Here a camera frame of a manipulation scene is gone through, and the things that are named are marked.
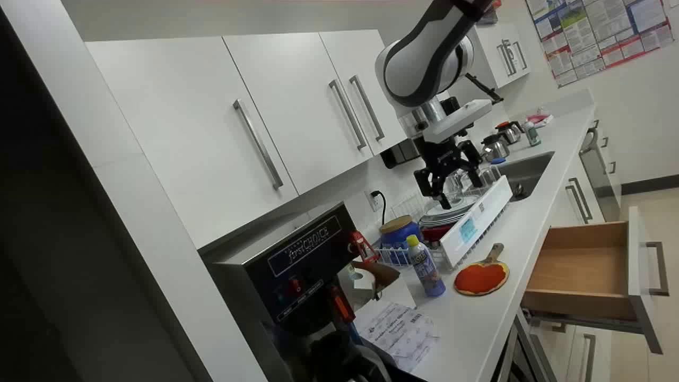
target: poster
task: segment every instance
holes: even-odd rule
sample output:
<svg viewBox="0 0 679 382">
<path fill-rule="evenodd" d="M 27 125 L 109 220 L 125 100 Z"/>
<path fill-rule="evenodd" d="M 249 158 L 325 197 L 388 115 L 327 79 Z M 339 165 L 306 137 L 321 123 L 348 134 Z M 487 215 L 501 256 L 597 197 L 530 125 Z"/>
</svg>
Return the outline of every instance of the poster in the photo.
<svg viewBox="0 0 679 382">
<path fill-rule="evenodd" d="M 675 39 L 662 0 L 526 0 L 558 86 Z"/>
</svg>

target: cable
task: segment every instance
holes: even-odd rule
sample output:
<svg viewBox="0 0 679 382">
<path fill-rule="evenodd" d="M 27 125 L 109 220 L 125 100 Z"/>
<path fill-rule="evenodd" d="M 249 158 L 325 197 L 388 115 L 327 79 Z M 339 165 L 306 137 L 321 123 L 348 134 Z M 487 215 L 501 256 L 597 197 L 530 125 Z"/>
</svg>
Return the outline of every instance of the cable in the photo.
<svg viewBox="0 0 679 382">
<path fill-rule="evenodd" d="M 372 197 L 381 194 L 382 197 L 382 224 L 384 224 L 384 216 L 386 216 L 386 197 L 384 193 L 379 189 L 379 190 L 372 190 L 370 193 Z"/>
</svg>

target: open drawer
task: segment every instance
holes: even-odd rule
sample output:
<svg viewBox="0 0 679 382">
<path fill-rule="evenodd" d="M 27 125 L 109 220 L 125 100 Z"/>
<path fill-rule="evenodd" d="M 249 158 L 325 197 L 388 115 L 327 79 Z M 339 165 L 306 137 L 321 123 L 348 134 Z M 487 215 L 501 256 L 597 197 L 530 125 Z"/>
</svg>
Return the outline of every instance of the open drawer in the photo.
<svg viewBox="0 0 679 382">
<path fill-rule="evenodd" d="M 662 353 L 657 297 L 666 297 L 660 241 L 649 241 L 637 208 L 628 223 L 551 228 L 525 309 L 538 320 L 644 333 Z"/>
</svg>

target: kitchen counter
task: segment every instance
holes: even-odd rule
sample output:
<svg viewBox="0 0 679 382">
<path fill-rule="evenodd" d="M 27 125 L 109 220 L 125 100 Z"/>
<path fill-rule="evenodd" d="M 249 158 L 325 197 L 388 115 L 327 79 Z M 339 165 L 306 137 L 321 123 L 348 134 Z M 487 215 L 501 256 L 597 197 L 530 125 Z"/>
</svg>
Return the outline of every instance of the kitchen counter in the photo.
<svg viewBox="0 0 679 382">
<path fill-rule="evenodd" d="M 536 148 L 522 148 L 519 143 L 510 154 L 510 164 L 555 150 L 547 170 L 534 194 L 522 202 L 512 202 L 462 260 L 462 264 L 475 263 L 488 255 L 494 241 L 503 241 L 506 252 L 501 260 L 510 264 L 507 285 L 488 297 L 462 297 L 451 289 L 456 275 L 456 271 L 453 271 L 443 273 L 447 294 L 427 299 L 414 271 L 405 271 L 418 309 L 424 312 L 424 319 L 439 336 L 439 343 L 414 369 L 414 373 L 424 379 L 487 382 L 493 378 L 547 235 L 555 202 L 570 176 L 570 164 L 580 158 L 578 154 L 594 119 L 597 103 L 588 91 L 582 91 L 546 103 L 546 111 L 555 113 L 556 119 L 552 125 L 539 130 L 543 141 Z"/>
</svg>

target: sink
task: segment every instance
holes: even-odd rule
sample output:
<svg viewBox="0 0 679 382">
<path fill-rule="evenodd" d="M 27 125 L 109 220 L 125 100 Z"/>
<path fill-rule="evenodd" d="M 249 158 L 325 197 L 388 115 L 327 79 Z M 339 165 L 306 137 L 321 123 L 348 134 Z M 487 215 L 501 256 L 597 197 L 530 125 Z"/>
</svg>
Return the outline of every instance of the sink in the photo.
<svg viewBox="0 0 679 382">
<path fill-rule="evenodd" d="M 499 165 L 501 174 L 510 181 L 512 202 L 530 197 L 552 157 L 555 150 Z"/>
</svg>

